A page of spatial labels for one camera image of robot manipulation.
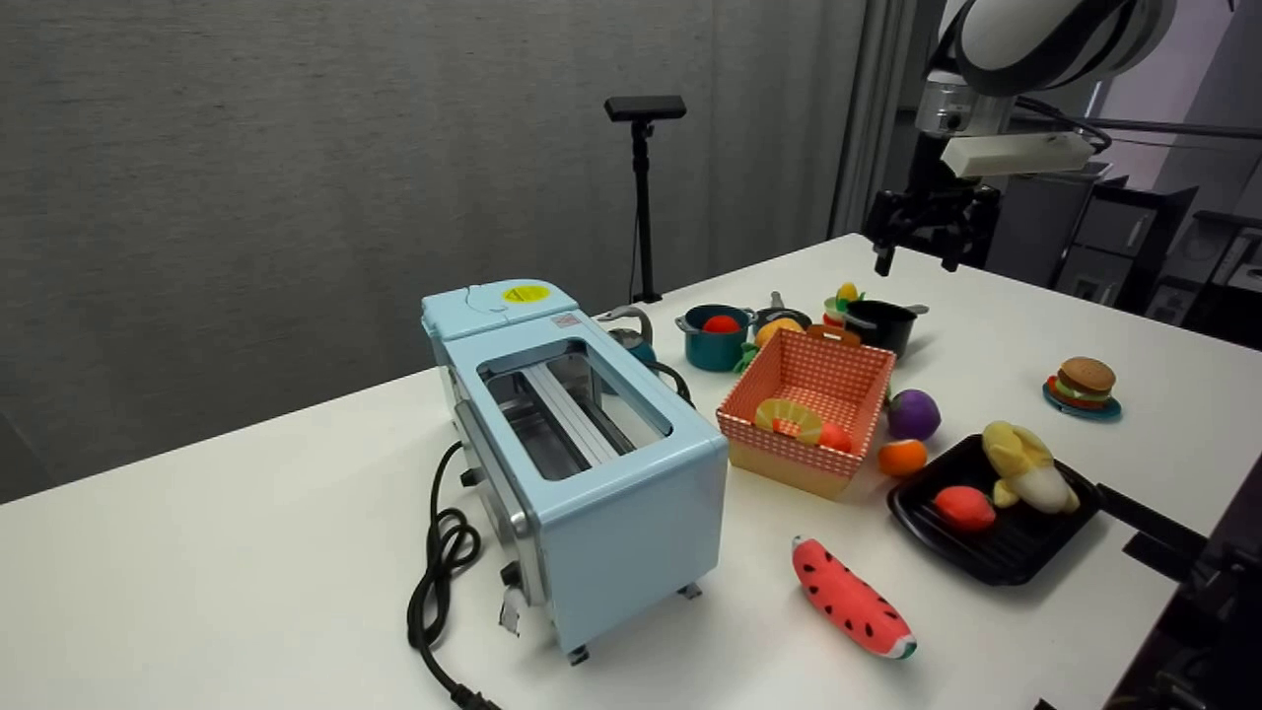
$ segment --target white table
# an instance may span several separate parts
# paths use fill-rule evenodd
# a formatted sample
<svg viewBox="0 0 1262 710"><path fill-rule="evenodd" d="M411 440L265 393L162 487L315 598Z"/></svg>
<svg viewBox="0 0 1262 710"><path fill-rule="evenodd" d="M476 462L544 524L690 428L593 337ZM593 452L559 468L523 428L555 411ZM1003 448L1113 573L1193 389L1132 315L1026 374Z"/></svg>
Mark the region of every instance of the white table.
<svg viewBox="0 0 1262 710"><path fill-rule="evenodd" d="M944 272L899 249L827 240L653 303L657 354L703 411L732 379L681 364L676 315L703 301L816 311L841 282L932 303L896 387L925 387L938 448L988 419L1032 424L1062 462L1211 532L1262 452L1262 354L1026 287ZM1063 354L1121 369L1124 422L1040 400ZM434 369L197 440L0 508L0 706L444 706L401 638L422 573L422 506L449 440ZM449 483L444 500L480 508ZM861 656L798 594L793 532L819 535L919 636L910 663ZM722 564L703 598L670 598L566 665L539 636L495 628L502 553L457 579L443 663L507 710L593 706L1101 706L1174 582L1121 553L1132 527L1097 517L1030 588L982 588L934 564L886 517L874 474L819 500L729 474Z"/></svg>

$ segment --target purple ball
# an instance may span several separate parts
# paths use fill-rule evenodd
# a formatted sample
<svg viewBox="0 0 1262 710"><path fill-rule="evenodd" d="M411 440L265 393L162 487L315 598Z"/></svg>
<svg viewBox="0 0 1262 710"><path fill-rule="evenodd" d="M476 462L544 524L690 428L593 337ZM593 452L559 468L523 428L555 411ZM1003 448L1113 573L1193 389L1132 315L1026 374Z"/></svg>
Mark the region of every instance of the purple ball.
<svg viewBox="0 0 1262 710"><path fill-rule="evenodd" d="M892 398L886 419L892 419L892 439L925 440L944 424L938 400L923 389L899 389Z"/></svg>

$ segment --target toy fruit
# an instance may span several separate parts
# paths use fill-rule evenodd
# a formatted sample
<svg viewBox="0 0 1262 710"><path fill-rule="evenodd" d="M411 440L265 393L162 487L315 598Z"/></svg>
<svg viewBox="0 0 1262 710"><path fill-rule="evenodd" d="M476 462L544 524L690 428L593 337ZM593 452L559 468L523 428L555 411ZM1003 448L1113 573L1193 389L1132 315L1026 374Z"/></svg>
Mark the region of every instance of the toy fruit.
<svg viewBox="0 0 1262 710"><path fill-rule="evenodd" d="M1026 500L1036 514L1074 514L1079 500L1062 478L1049 444L1013 422L988 422L982 428L982 448L996 474L988 500L996 508L1009 508L1013 500Z"/></svg>
<svg viewBox="0 0 1262 710"><path fill-rule="evenodd" d="M919 439L896 439L879 444L874 464L886 478L910 478L932 462L932 448Z"/></svg>
<svg viewBox="0 0 1262 710"><path fill-rule="evenodd" d="M950 527L962 527L962 532L994 527L994 508L982 487L945 483L934 491L934 508Z"/></svg>
<svg viewBox="0 0 1262 710"><path fill-rule="evenodd" d="M925 440L944 424L944 415L925 389L899 389L892 398L886 422L892 422L892 439Z"/></svg>
<svg viewBox="0 0 1262 710"><path fill-rule="evenodd" d="M758 349L766 344L771 344L771 336L781 336L781 332L806 332L806 326L798 318L771 318L771 324L758 326L758 336L754 336Z"/></svg>
<svg viewBox="0 0 1262 710"><path fill-rule="evenodd" d="M793 398L766 398L758 411L754 411L754 424L758 428L768 428L768 435L781 435L781 439L793 439L793 440L806 440L806 444L819 444L819 419L793 400Z"/></svg>
<svg viewBox="0 0 1262 710"><path fill-rule="evenodd" d="M841 287L835 287L835 301L841 301L841 303L853 303L853 301L861 301L861 287L857 287L857 282L841 282Z"/></svg>
<svg viewBox="0 0 1262 710"><path fill-rule="evenodd" d="M908 617L819 541L793 541L793 573L806 598L874 659L910 659Z"/></svg>
<svg viewBox="0 0 1262 710"><path fill-rule="evenodd" d="M853 440L853 435L845 424L823 424L819 444L857 448L857 440Z"/></svg>
<svg viewBox="0 0 1262 710"><path fill-rule="evenodd" d="M714 311L704 324L703 324L704 336L741 336L741 318L737 315L724 315L724 311Z"/></svg>

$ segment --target cable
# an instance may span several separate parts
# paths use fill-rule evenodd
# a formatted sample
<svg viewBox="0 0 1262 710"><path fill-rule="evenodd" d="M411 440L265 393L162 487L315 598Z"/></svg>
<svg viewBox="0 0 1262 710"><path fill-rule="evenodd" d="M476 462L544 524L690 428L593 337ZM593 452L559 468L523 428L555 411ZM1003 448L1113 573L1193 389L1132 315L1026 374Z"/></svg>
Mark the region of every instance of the cable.
<svg viewBox="0 0 1262 710"><path fill-rule="evenodd" d="M676 389L678 389L678 398L685 400L685 407L693 407L693 389L685 387L685 379L676 369L676 365L666 365L666 364L653 364L666 379L676 379Z"/></svg>
<svg viewBox="0 0 1262 710"><path fill-rule="evenodd" d="M1062 115L1051 101L1040 101L1040 99L1020 94L1019 105L1030 109L1030 115L1040 115L1040 119L1057 123L1062 130L1079 130L1079 134L1092 140L1097 152L1104 152L1104 151L1113 147L1113 138L1109 138L1104 130L1084 127L1084 123L1074 123L1074 119Z"/></svg>
<svg viewBox="0 0 1262 710"><path fill-rule="evenodd" d="M430 527L426 527L426 577L411 592L411 603L405 603L405 641L426 659L430 673L444 687L444 695L463 710L495 710L495 703L489 703L476 688L449 677L434 659L434 646L438 646L438 638L444 632L444 615L449 615L449 582L463 573L470 573L480 556L480 532L470 524L470 517L463 508L438 508L443 474L457 448L463 448L463 440L455 440L434 468Z"/></svg>

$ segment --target toaster slot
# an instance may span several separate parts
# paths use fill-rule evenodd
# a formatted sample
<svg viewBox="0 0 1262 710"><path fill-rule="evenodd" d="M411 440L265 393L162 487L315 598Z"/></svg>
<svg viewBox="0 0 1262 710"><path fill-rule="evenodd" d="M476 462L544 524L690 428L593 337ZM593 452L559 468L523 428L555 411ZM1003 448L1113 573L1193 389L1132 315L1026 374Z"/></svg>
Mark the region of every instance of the toaster slot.
<svg viewBox="0 0 1262 710"><path fill-rule="evenodd" d="M480 383L544 481L577 478L670 435L585 337L489 364Z"/></svg>

